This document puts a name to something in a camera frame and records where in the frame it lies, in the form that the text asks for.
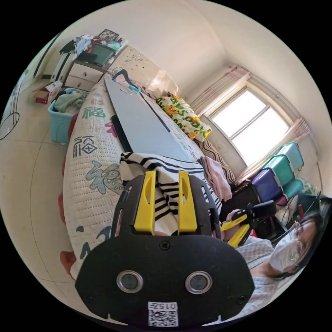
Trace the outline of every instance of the face mask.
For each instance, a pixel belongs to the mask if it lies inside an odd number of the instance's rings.
[[[276,245],[271,258],[270,265],[277,271],[283,272],[299,259],[298,240],[294,240],[287,234]]]

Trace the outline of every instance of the pink cloth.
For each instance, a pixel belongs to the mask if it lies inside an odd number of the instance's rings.
[[[227,201],[232,198],[231,187],[227,182],[225,173],[221,164],[207,156],[202,157],[207,179],[212,189],[221,201]]]

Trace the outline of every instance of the yellow cartoon pillow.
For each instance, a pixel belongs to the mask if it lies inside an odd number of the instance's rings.
[[[156,99],[156,102],[190,139],[203,142],[210,134],[211,127],[203,123],[190,105],[181,97],[171,94]]]

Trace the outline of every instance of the dresser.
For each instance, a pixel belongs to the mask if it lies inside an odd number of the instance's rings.
[[[106,72],[107,69],[103,67],[75,60],[69,68],[64,86],[90,91]]]

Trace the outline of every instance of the drawer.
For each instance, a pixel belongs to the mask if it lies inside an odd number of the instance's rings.
[[[72,69],[70,70],[69,75],[79,77],[81,79],[97,83],[100,78],[103,76],[103,72],[100,72],[97,69],[93,69],[87,66],[74,63]]]
[[[90,91],[95,86],[95,84],[96,84],[95,82],[83,80],[79,77],[69,75],[67,77],[65,86],[66,87],[75,87],[75,88],[78,88],[78,89],[84,90],[84,91]]]

